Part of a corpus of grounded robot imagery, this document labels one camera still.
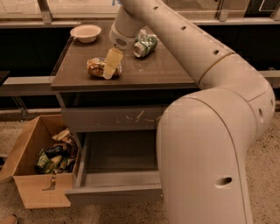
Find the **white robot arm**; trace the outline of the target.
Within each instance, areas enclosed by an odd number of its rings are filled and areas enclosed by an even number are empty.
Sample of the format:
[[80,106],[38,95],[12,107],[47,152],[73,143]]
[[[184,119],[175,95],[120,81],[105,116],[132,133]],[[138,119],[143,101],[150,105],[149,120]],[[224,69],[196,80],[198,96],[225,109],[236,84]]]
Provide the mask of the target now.
[[246,152],[269,127],[276,100],[239,54],[163,0],[120,0],[109,38],[129,49],[149,26],[198,85],[157,126],[157,164],[169,224],[253,224]]

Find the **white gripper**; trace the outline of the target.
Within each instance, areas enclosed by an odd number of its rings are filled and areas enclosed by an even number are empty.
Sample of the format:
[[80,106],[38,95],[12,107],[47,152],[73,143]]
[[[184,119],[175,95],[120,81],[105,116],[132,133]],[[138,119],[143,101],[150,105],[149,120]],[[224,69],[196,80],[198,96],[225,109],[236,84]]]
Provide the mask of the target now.
[[115,46],[108,51],[106,65],[103,69],[103,77],[110,80],[118,65],[123,59],[121,50],[130,49],[136,42],[137,28],[127,24],[118,24],[114,22],[109,32],[109,40]]

